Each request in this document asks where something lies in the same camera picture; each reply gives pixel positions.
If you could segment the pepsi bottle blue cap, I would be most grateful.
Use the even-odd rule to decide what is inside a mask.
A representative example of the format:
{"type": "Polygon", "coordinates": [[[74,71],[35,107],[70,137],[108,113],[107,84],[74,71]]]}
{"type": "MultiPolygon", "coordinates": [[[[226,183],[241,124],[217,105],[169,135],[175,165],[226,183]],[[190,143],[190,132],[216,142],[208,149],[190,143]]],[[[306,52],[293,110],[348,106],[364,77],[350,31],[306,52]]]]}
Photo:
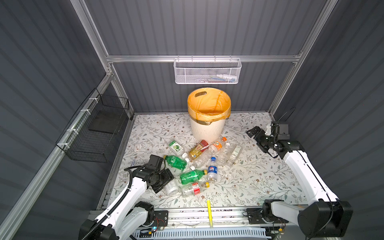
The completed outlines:
{"type": "Polygon", "coordinates": [[[211,157],[211,160],[209,162],[208,166],[208,181],[211,183],[215,183],[218,180],[218,164],[217,164],[217,157],[213,156],[211,157]]]}

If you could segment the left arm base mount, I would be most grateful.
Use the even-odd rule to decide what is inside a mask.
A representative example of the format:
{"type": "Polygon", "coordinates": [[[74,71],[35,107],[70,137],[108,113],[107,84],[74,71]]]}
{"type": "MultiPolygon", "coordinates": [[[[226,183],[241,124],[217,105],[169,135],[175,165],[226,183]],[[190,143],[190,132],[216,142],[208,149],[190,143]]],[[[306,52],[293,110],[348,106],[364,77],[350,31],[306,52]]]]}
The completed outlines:
{"type": "Polygon", "coordinates": [[[148,223],[141,225],[141,227],[149,228],[149,227],[157,227],[157,228],[165,228],[168,226],[169,219],[169,211],[154,211],[154,216],[150,218],[148,223]]]}

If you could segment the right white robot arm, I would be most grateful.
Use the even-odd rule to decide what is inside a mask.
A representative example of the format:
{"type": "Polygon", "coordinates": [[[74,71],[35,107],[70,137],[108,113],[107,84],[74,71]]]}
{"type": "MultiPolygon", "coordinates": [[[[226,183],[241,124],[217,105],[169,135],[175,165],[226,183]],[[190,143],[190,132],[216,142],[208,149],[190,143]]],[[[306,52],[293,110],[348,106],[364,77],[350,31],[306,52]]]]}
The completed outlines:
{"type": "Polygon", "coordinates": [[[300,208],[283,200],[267,199],[259,214],[261,219],[267,224],[292,223],[301,229],[308,240],[343,237],[353,208],[350,203],[341,201],[326,185],[301,143],[290,140],[288,132],[281,130],[278,122],[272,122],[267,131],[255,126],[246,134],[257,142],[265,154],[275,151],[276,156],[289,166],[308,201],[306,208],[300,208]]]}

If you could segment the clear bottle white cap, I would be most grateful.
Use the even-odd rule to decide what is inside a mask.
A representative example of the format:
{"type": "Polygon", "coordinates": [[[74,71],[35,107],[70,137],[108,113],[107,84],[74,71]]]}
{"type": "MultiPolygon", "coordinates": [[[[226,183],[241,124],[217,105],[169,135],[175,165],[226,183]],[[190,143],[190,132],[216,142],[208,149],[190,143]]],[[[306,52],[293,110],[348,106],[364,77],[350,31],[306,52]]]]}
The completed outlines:
{"type": "Polygon", "coordinates": [[[218,158],[217,158],[217,165],[218,166],[224,166],[225,165],[225,163],[228,160],[228,154],[229,154],[230,148],[231,148],[230,143],[225,143],[225,145],[222,147],[222,149],[220,150],[220,152],[218,154],[218,158]]]}

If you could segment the clear bottle red label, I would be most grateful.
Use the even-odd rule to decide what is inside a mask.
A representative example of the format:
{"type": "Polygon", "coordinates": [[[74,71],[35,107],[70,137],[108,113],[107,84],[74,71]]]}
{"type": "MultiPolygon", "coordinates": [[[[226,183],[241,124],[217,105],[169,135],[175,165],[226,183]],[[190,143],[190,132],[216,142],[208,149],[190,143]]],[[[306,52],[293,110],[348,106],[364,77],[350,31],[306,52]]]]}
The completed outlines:
{"type": "Polygon", "coordinates": [[[195,182],[192,184],[185,185],[181,188],[183,197],[196,196],[206,191],[210,187],[209,182],[195,182]]]}

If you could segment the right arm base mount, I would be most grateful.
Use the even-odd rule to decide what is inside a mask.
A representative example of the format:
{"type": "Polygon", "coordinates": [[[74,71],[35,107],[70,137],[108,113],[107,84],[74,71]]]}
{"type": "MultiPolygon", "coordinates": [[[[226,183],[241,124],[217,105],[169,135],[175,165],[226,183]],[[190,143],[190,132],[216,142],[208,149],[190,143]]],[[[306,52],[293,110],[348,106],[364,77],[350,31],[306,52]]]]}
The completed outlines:
{"type": "Polygon", "coordinates": [[[267,212],[267,210],[263,210],[263,208],[247,208],[245,211],[245,217],[248,219],[249,224],[251,225],[260,225],[260,224],[273,224],[273,223],[281,223],[285,225],[288,223],[285,219],[278,218],[271,213],[267,212]]]}

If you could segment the clear long bottle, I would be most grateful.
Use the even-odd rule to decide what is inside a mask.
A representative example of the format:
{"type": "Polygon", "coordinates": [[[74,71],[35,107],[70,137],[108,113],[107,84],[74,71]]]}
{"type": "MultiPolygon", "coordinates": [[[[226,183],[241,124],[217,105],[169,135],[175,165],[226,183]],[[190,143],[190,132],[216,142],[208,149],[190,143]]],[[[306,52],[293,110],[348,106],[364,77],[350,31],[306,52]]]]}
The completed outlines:
{"type": "Polygon", "coordinates": [[[193,161],[193,167],[198,169],[201,167],[204,167],[208,164],[208,162],[211,160],[211,157],[214,157],[216,155],[216,152],[209,148],[205,150],[199,157],[197,157],[193,161]]]}

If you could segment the clear bottle green label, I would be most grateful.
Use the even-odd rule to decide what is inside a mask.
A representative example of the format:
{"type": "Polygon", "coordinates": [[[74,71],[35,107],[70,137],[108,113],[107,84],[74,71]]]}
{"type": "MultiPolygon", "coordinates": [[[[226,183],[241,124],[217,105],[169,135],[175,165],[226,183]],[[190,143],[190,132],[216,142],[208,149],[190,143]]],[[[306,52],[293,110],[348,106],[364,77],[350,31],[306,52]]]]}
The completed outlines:
{"type": "Polygon", "coordinates": [[[236,162],[236,160],[238,159],[238,156],[239,154],[241,153],[242,151],[242,147],[240,145],[235,145],[234,147],[232,147],[228,153],[228,159],[225,163],[225,167],[227,169],[230,169],[233,164],[236,162]]]}

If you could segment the orange label bottle orange cap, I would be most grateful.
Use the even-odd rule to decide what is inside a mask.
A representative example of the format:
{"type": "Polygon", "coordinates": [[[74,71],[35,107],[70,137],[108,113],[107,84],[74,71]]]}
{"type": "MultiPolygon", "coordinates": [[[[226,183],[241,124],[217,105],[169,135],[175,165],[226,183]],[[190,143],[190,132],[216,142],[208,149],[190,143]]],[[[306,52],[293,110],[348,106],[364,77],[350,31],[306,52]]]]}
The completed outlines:
{"type": "Polygon", "coordinates": [[[227,142],[227,138],[226,137],[220,137],[220,138],[216,139],[215,141],[213,141],[213,143],[210,146],[210,148],[214,152],[219,152],[225,146],[226,142],[227,142]]]}

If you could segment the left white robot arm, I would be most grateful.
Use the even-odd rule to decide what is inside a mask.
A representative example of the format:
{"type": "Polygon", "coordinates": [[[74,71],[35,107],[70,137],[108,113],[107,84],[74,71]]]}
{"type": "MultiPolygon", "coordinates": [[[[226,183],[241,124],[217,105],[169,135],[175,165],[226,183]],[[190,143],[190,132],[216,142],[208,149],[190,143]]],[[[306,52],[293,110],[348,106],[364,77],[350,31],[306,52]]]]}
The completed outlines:
{"type": "Polygon", "coordinates": [[[125,168],[129,182],[113,201],[94,220],[85,220],[79,231],[79,240],[125,240],[139,227],[151,227],[155,221],[154,205],[140,201],[151,188],[155,193],[174,179],[166,168],[166,160],[150,155],[149,162],[125,168]]]}

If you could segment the yellow tea bottle red label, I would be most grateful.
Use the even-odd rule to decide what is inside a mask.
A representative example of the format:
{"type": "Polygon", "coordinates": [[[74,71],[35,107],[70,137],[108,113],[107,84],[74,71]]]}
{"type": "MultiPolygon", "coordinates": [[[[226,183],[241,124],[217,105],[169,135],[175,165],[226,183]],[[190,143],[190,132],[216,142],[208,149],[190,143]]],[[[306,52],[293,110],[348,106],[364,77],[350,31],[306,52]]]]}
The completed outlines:
{"type": "Polygon", "coordinates": [[[192,160],[198,158],[207,148],[209,147],[209,143],[206,140],[201,140],[197,143],[190,151],[189,157],[192,160]]]}

